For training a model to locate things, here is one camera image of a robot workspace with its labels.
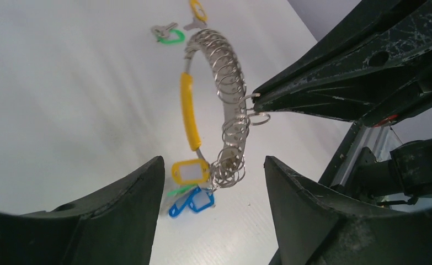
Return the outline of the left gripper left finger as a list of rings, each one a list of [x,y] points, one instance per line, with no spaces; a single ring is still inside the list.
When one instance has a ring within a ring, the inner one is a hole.
[[[157,156],[53,211],[0,213],[0,264],[149,264],[164,179]]]

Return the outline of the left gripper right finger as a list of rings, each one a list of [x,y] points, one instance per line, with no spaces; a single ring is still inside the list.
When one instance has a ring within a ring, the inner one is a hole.
[[[360,202],[274,156],[264,170],[281,264],[432,264],[432,208]]]

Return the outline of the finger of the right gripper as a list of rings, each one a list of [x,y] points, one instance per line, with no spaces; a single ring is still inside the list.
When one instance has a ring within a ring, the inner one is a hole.
[[[255,90],[259,112],[403,121],[432,108],[432,1],[361,1]]]

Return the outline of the key with yellow tag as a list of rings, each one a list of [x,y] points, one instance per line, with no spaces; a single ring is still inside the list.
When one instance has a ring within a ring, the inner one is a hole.
[[[198,0],[189,0],[189,5],[193,14],[193,20],[191,23],[183,26],[183,29],[186,31],[193,29],[206,29],[207,15],[201,3]]]

